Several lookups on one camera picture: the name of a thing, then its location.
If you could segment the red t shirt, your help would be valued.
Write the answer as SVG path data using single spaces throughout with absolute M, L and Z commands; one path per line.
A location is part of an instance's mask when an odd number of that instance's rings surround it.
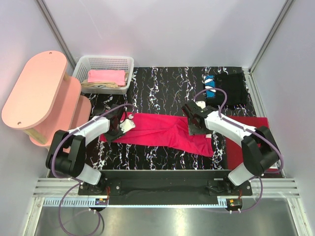
M 186 117 L 136 113 L 135 128 L 115 140 L 116 143 L 167 147 L 192 154 L 212 157 L 211 139 L 206 135 L 190 135 Z

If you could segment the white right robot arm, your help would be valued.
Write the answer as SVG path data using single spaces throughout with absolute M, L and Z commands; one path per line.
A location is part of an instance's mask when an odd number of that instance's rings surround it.
M 192 100 L 182 107 L 182 111 L 188 123 L 201 134 L 218 132 L 241 148 L 243 161 L 225 180 L 233 187 L 261 176 L 281 159 L 275 139 L 266 126 L 257 128 L 240 123 L 211 106 L 201 108 Z

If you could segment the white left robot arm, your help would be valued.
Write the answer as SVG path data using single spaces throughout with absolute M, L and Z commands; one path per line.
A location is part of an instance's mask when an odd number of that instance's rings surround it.
M 122 137 L 126 133 L 122 128 L 122 117 L 127 121 L 125 106 L 112 105 L 109 111 L 93 117 L 77 128 L 56 131 L 46 158 L 46 167 L 57 178 L 72 177 L 98 185 L 101 173 L 86 164 L 86 147 L 101 135 L 109 143 Z

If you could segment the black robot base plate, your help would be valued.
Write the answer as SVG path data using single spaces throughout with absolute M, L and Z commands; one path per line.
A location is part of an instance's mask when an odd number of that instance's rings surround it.
M 100 183 L 79 187 L 79 195 L 109 195 L 111 207 L 211 207 L 218 197 L 252 195 L 249 181 L 233 186 L 229 170 L 103 170 Z

